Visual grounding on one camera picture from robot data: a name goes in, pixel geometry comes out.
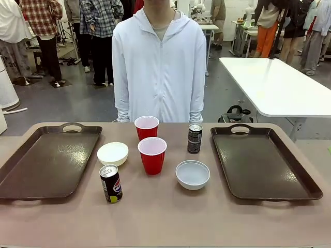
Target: tray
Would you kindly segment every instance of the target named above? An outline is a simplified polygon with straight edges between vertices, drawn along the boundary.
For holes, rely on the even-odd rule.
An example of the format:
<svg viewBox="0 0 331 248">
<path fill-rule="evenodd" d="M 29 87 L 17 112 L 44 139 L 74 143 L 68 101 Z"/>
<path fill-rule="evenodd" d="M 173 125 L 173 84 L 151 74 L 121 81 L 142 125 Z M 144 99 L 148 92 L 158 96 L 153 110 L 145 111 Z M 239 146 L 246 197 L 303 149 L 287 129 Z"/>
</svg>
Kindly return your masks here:
<svg viewBox="0 0 331 248">
<path fill-rule="evenodd" d="M 244 127 L 248 132 L 234 132 Z M 230 192 L 240 199 L 316 200 L 321 189 L 271 128 L 211 128 Z"/>
<path fill-rule="evenodd" d="M 80 131 L 64 131 L 78 126 Z M 0 169 L 0 199 L 36 200 L 72 194 L 102 127 L 79 123 L 38 128 Z"/>
</svg>

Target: gray sweatshirt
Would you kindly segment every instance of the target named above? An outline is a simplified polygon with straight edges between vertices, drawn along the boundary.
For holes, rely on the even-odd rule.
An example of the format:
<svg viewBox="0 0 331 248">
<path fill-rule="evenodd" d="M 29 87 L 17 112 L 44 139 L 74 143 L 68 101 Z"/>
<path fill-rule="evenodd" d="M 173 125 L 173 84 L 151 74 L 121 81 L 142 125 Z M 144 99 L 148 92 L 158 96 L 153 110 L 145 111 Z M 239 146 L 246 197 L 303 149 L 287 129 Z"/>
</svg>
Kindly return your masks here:
<svg viewBox="0 0 331 248">
<path fill-rule="evenodd" d="M 79 23 L 79 0 L 64 0 L 64 7 L 66 9 L 68 21 Z"/>
</svg>

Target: tray rim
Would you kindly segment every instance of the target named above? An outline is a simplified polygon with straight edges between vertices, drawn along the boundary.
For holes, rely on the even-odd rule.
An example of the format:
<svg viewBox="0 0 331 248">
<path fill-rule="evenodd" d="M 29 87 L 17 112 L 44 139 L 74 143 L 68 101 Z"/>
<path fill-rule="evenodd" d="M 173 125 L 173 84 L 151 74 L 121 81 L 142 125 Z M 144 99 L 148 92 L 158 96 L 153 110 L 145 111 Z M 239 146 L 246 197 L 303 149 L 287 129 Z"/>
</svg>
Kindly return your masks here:
<svg viewBox="0 0 331 248">
<path fill-rule="evenodd" d="M 302 164 L 301 164 L 301 162 L 297 159 L 297 161 L 298 161 L 298 163 L 300 164 L 300 166 L 302 167 L 302 170 L 310 177 L 310 179 L 316 184 L 316 186 L 318 187 L 318 189 L 319 189 L 319 192 L 320 192 L 320 195 L 318 196 L 318 197 L 310 197 L 310 198 L 272 198 L 272 197 L 268 197 L 268 198 L 261 198 L 261 197 L 242 197 L 242 196 L 238 196 L 237 194 L 235 194 L 233 191 L 232 191 L 232 189 L 231 189 L 231 185 L 230 185 L 230 183 L 229 183 L 229 180 L 228 180 L 228 177 L 227 177 L 227 173 L 226 173 L 226 171 L 225 171 L 225 168 L 224 168 L 224 165 L 223 165 L 223 160 L 222 160 L 222 158 L 221 158 L 221 155 L 220 155 L 220 153 L 219 153 L 219 149 L 218 149 L 218 147 L 217 147 L 217 145 L 216 145 L 216 142 L 215 142 L 215 135 L 216 134 L 214 134 L 213 133 L 213 131 L 214 130 L 217 130 L 217 129 L 232 129 L 232 128 L 234 128 L 234 127 L 246 127 L 246 128 L 252 128 L 252 129 L 270 129 L 270 130 L 272 130 L 276 135 L 277 135 L 277 137 L 282 141 L 282 143 L 286 146 L 286 148 L 291 152 L 291 154 L 296 158 L 296 156 L 293 154 L 293 152 L 288 148 L 288 146 L 285 144 L 285 142 L 283 141 L 283 139 L 278 135 L 278 133 L 273 129 L 273 128 L 271 128 L 271 127 L 252 127 L 252 126 L 250 126 L 250 125 L 248 125 L 248 124 L 243 124 L 243 123 L 237 123 L 237 124 L 233 124 L 233 125 L 229 125 L 228 127 L 212 127 L 211 129 L 210 129 L 210 133 L 211 133 L 211 135 L 212 135 L 212 138 L 213 138 L 213 143 L 214 143 L 214 146 L 215 146 L 215 148 L 216 148 L 216 150 L 217 150 L 217 155 L 218 155 L 218 159 L 219 159 L 219 162 L 221 163 L 221 167 L 222 167 L 222 171 L 223 171 L 223 173 L 224 173 L 224 177 L 225 177 L 225 179 L 226 179 L 226 181 L 227 181 L 227 185 L 228 185 L 228 188 L 229 188 L 229 191 L 230 191 L 230 193 L 234 196 L 234 197 L 236 197 L 236 198 L 238 198 L 238 199 L 242 199 L 242 200 L 266 200 L 266 201 L 270 201 L 270 202 L 281 202 L 281 201 L 288 201 L 288 202 L 298 202 L 298 201 L 300 201 L 300 202 L 303 202 L 303 201 L 311 201 L 311 200 L 319 200 L 319 199 L 321 199 L 322 197 L 323 197 L 323 191 L 321 190 L 321 188 L 318 186 L 318 184 L 315 182 L 315 180 L 310 176 L 310 174 L 307 172 L 307 170 L 302 166 Z"/>
<path fill-rule="evenodd" d="M 66 126 L 78 126 L 78 127 L 81 127 L 82 128 L 82 130 L 81 131 L 75 131 L 75 130 L 70 130 L 70 131 L 66 131 L 66 132 L 64 132 L 64 131 L 62 131 L 62 132 L 57 132 L 56 131 L 56 129 L 59 129 L 59 128 L 64 128 L 64 127 L 66 127 Z M 24 142 L 20 145 L 20 146 L 18 146 L 18 148 L 15 150 L 15 152 L 6 160 L 6 162 L 3 164 L 3 166 L 1 166 L 0 167 L 0 171 L 6 166 L 6 164 L 8 163 L 8 161 L 28 142 L 28 140 L 35 134 L 35 133 L 37 133 L 37 132 L 40 132 L 42 129 L 44 129 L 44 128 L 50 128 L 51 130 L 52 129 L 54 129 L 54 130 L 52 130 L 52 132 L 48 132 L 48 133 L 44 133 L 44 134 L 50 134 L 50 133 L 58 133 L 58 134 L 75 134 L 75 133 L 77 133 L 77 134 L 81 134 L 81 133 L 89 133 L 89 134 L 96 134 L 97 135 L 97 138 L 96 138 L 96 140 L 95 140 L 95 143 L 94 143 L 94 145 L 93 145 L 93 147 L 92 147 L 92 150 L 91 150 L 91 152 L 89 153 L 89 155 L 88 155 L 88 157 L 87 157 L 87 159 L 86 159 L 86 163 L 85 163 L 85 166 L 84 166 L 84 170 L 83 170 L 83 172 L 81 173 L 81 176 L 80 176 L 80 178 L 79 178 L 79 180 L 78 180 L 78 182 L 77 182 L 77 184 L 75 185 L 75 187 L 73 188 L 73 190 L 70 192 L 70 193 L 68 193 L 68 194 L 65 194 L 65 195 L 62 195 L 62 196 L 52 196 L 52 197 L 47 197 L 47 196 L 42 196 L 42 197 L 23 197 L 23 198 L 17 198 L 17 197 L 3 197 L 3 196 L 1 196 L 0 195 L 0 200 L 24 200 L 24 201 L 31 201 L 31 200 L 43 200 L 43 199 L 63 199 L 63 198 L 67 198 L 67 197 L 69 197 L 70 195 L 72 195 L 76 190 L 77 190 L 77 187 L 78 187 L 78 185 L 79 185 L 79 183 L 80 183 L 80 181 L 81 181 L 81 179 L 82 179 L 82 177 L 83 177 L 83 174 L 84 174 L 84 172 L 85 172 L 85 169 L 86 169 L 86 166 L 88 165 L 88 163 L 89 163 L 89 160 L 90 160 L 90 158 L 91 158 L 91 155 L 92 155 L 92 153 L 93 153 L 93 151 L 94 151 L 94 149 L 95 149 L 95 147 L 96 147 L 96 145 L 97 145 L 97 143 L 98 143 L 98 141 L 99 141 L 99 139 L 100 139 L 100 135 L 101 135 L 101 132 L 102 132 L 102 127 L 101 126 L 85 126 L 85 125 L 83 125 L 83 124 L 81 124 L 81 123 L 78 123 L 78 122 L 65 122 L 65 123 L 62 123 L 61 125 L 59 125 L 59 126 L 51 126 L 51 125 L 49 125 L 49 126 L 40 126 L 40 127 L 38 127 L 37 129 L 35 129 L 33 132 L 31 132 L 31 133 L 29 133 L 29 135 L 26 137 L 26 139 L 24 140 Z M 96 132 L 83 132 L 83 130 L 84 129 L 89 129 L 89 128 L 96 128 L 97 129 L 97 131 Z"/>
</svg>

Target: neck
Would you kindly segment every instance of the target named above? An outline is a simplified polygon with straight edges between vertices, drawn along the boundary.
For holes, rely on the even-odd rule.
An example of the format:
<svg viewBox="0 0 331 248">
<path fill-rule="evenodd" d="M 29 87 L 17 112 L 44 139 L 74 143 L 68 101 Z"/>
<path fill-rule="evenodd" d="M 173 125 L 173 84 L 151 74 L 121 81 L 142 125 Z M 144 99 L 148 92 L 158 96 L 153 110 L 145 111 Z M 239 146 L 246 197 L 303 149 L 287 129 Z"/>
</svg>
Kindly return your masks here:
<svg viewBox="0 0 331 248">
<path fill-rule="evenodd" d="M 169 1 L 152 3 L 154 0 L 144 1 L 144 12 L 154 28 L 168 25 L 175 16 L 175 11 L 170 7 Z"/>
</svg>

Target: white bowl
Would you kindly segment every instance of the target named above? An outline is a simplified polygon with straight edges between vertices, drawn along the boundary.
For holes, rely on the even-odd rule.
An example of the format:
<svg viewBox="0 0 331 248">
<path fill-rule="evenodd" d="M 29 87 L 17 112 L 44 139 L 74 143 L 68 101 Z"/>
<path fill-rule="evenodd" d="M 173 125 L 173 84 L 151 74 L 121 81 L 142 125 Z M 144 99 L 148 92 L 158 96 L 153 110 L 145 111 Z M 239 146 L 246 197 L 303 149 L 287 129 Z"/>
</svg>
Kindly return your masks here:
<svg viewBox="0 0 331 248">
<path fill-rule="evenodd" d="M 199 190 L 206 185 L 210 178 L 208 167 L 195 160 L 187 160 L 176 168 L 179 184 L 188 190 Z"/>
<path fill-rule="evenodd" d="M 111 142 L 101 146 L 97 156 L 103 164 L 114 164 L 120 166 L 128 158 L 129 148 L 127 145 L 120 142 Z"/>
</svg>

